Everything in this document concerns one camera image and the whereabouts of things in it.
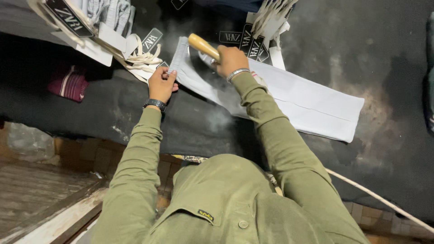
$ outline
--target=shirt button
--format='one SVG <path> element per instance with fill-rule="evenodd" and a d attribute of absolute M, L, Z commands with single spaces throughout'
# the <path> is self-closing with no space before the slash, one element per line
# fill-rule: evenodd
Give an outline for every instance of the shirt button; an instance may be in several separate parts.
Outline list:
<path fill-rule="evenodd" d="M 245 228 L 247 228 L 247 226 L 249 226 L 249 222 L 247 222 L 247 221 L 245 221 L 245 220 L 241 220 L 241 221 L 238 223 L 238 226 L 239 226 L 240 228 L 245 229 Z"/>

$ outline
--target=black watch strap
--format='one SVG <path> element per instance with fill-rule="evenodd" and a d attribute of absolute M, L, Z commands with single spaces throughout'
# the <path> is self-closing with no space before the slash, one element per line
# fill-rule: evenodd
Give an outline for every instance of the black watch strap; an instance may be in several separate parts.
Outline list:
<path fill-rule="evenodd" d="M 145 105 L 143 105 L 143 108 L 146 108 L 148 105 L 154 105 L 160 108 L 161 112 L 166 111 L 166 104 L 160 100 L 157 99 L 147 99 L 145 102 Z"/>

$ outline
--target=right hand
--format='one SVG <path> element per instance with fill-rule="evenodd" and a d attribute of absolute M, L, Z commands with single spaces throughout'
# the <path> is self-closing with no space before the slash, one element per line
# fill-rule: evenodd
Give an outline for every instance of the right hand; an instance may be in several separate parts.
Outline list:
<path fill-rule="evenodd" d="M 217 51 L 220 54 L 220 64 L 217 65 L 217 73 L 227 78 L 232 72 L 241 68 L 249 68 L 249 61 L 243 51 L 237 47 L 219 45 Z"/>

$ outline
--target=steam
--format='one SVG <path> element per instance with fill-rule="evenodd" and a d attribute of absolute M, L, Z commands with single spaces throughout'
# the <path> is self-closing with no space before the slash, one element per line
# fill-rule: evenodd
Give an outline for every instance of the steam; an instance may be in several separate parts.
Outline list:
<path fill-rule="evenodd" d="M 216 105 L 213 109 L 208 110 L 205 115 L 210 130 L 213 133 L 226 131 L 229 126 L 234 123 L 233 117 L 223 107 Z"/>

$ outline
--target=hand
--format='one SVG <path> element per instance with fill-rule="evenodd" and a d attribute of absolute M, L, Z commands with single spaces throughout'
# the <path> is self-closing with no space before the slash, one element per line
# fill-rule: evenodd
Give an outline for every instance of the hand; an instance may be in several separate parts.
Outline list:
<path fill-rule="evenodd" d="M 220 54 L 220 65 L 217 65 L 217 73 L 221 77 L 227 78 L 237 69 L 249 68 L 246 55 L 238 48 L 219 45 L 217 51 Z"/>
<path fill-rule="evenodd" d="M 176 70 L 167 74 L 168 67 L 160 66 L 149 78 L 149 98 L 157 99 L 167 103 L 172 92 L 178 91 L 178 84 L 174 83 L 176 79 Z"/>

